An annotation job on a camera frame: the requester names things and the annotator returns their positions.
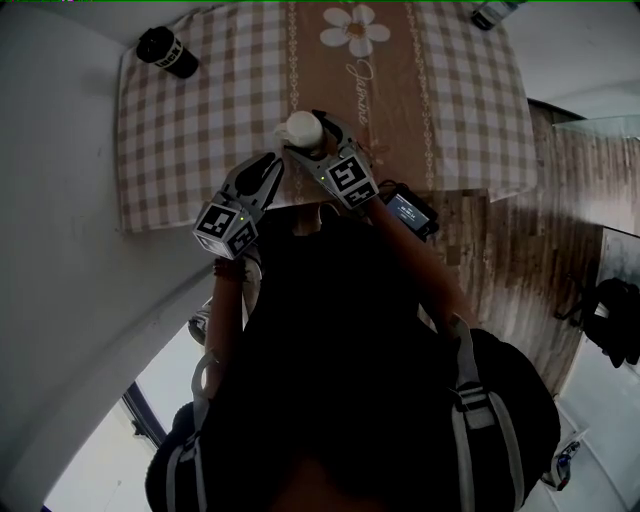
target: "backpack strap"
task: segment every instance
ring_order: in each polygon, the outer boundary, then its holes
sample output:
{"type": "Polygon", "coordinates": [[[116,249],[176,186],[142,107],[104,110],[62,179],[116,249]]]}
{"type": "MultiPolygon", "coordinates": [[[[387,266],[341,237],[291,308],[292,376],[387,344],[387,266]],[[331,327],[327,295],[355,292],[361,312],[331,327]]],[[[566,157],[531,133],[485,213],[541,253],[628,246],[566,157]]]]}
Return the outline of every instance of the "backpack strap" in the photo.
{"type": "Polygon", "coordinates": [[[204,473],[202,471],[202,450],[200,448],[200,430],[209,412],[209,399],[202,388],[202,373],[211,363],[220,364],[213,350],[205,353],[193,372],[191,379],[191,392],[193,393],[193,424],[195,432],[184,444],[177,446],[167,463],[166,498],[167,512],[176,512],[176,477],[178,465],[182,462],[192,461],[196,477],[196,489],[198,493],[198,509],[200,512],[207,510],[207,494],[204,486],[204,473]]]}

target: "black water bottle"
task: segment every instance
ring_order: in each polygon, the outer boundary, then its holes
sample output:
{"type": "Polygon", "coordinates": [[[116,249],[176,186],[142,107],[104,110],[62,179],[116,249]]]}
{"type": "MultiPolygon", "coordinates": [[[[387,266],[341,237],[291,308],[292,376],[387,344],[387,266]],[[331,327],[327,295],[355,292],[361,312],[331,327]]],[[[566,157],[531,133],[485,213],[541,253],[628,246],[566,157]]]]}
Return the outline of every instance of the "black water bottle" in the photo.
{"type": "Polygon", "coordinates": [[[189,78],[199,64],[198,59],[167,27],[147,30],[140,38],[136,55],[140,60],[155,64],[180,78],[189,78]]]}

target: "white cup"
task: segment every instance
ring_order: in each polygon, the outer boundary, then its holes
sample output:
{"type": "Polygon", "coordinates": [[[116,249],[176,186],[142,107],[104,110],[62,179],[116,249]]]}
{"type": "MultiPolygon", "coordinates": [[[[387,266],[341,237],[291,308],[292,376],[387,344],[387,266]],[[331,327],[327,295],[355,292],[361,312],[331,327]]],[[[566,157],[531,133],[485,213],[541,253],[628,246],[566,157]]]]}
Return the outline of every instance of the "white cup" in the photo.
{"type": "Polygon", "coordinates": [[[286,123],[276,126],[276,135],[299,148],[314,148],[322,143],[324,130],[316,116],[300,110],[291,114],[286,123]]]}

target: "white wall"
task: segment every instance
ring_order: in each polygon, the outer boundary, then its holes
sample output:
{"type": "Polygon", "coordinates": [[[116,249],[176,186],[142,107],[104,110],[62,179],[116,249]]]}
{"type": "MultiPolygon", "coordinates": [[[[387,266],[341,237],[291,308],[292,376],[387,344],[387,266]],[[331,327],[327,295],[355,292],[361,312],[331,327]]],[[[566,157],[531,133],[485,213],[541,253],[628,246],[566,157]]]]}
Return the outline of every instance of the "white wall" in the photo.
{"type": "Polygon", "coordinates": [[[122,402],[87,439],[45,505],[53,512],[151,512],[144,481],[155,449],[134,436],[122,402]]]}
{"type": "Polygon", "coordinates": [[[0,501],[31,511],[204,302],[210,257],[188,229],[118,230],[124,46],[11,4],[0,47],[0,501]]]}
{"type": "Polygon", "coordinates": [[[504,21],[530,98],[588,118],[640,114],[640,10],[529,2],[504,21]]]}
{"type": "Polygon", "coordinates": [[[129,47],[149,28],[170,25],[194,9],[219,3],[221,2],[57,2],[35,5],[129,47]]]}

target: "shoe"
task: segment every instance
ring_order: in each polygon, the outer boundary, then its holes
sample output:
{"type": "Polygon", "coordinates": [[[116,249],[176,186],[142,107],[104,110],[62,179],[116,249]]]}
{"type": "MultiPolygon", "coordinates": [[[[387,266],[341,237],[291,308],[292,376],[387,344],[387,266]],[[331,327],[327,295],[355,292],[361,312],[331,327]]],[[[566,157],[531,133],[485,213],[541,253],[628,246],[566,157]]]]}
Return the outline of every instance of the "shoe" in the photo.
{"type": "Polygon", "coordinates": [[[211,299],[209,299],[204,306],[202,306],[196,313],[189,319],[189,333],[191,337],[204,347],[204,340],[207,337],[207,326],[209,325],[209,317],[211,316],[211,299]]]}
{"type": "Polygon", "coordinates": [[[321,226],[327,222],[333,222],[338,217],[340,217],[340,212],[331,203],[322,203],[318,206],[318,220],[321,226]]]}

